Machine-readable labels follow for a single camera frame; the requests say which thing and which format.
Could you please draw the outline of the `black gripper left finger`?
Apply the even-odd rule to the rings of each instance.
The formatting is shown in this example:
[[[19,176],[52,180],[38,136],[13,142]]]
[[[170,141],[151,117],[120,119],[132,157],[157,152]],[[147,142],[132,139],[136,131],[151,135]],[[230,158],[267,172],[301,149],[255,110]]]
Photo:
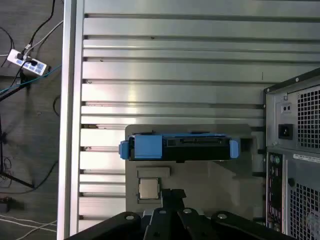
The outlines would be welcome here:
[[[161,191],[162,207],[150,215],[132,211],[121,212],[92,227],[80,231],[68,240],[167,240],[171,236],[171,221],[176,200],[175,189]]]

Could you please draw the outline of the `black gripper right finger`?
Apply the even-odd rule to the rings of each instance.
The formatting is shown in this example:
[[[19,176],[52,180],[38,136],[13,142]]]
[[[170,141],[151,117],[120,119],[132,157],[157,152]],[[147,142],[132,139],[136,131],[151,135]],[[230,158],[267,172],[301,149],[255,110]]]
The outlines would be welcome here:
[[[228,211],[218,211],[206,217],[185,207],[183,189],[173,189],[179,219],[192,240],[292,240],[293,237],[267,228]]]

